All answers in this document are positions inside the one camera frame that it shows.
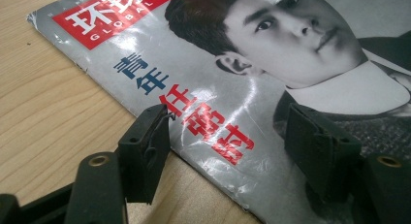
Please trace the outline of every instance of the wooden table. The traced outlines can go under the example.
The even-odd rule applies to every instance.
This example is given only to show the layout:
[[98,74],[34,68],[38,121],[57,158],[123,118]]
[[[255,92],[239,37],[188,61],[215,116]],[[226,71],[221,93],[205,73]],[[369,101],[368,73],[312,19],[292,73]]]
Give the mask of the wooden table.
[[[0,193],[21,205],[73,182],[135,120],[25,20],[53,1],[0,0]],[[128,212],[130,223],[258,223],[174,153],[153,205]]]

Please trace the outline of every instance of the man's eye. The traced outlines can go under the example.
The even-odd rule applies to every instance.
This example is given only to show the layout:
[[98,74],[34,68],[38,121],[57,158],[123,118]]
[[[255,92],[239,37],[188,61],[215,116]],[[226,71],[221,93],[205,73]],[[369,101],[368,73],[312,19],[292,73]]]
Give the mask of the man's eye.
[[286,0],[285,6],[286,6],[287,8],[293,8],[293,7],[295,7],[295,6],[299,3],[299,1],[300,1],[300,0]]
[[256,32],[269,29],[271,26],[272,26],[272,20],[265,20],[259,23],[259,25],[256,28]]

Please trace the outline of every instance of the man's nose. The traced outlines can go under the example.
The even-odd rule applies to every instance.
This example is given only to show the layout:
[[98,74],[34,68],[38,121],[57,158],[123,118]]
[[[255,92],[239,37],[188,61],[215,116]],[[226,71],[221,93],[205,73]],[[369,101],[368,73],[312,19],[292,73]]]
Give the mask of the man's nose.
[[288,13],[280,14],[281,25],[297,37],[305,37],[315,31],[319,21],[314,16],[295,16]]

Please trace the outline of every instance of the magazine cover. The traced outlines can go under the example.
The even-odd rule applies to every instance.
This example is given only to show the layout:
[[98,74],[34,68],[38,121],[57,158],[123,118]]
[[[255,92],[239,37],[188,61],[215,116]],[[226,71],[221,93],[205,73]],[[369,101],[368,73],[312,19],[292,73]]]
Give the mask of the magazine cover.
[[134,115],[167,104],[173,150],[262,222],[351,223],[313,211],[288,107],[410,161],[410,2],[60,0],[27,19]]

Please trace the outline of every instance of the man's mouth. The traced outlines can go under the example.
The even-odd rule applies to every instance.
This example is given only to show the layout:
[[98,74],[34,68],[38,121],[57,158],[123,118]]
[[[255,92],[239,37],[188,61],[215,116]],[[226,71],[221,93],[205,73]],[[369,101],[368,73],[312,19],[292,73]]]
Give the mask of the man's mouth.
[[326,45],[335,36],[337,31],[338,29],[336,27],[332,30],[327,31],[326,34],[321,37],[320,45],[315,49],[315,51],[318,52],[319,50],[321,50],[321,48],[323,48],[323,46]]

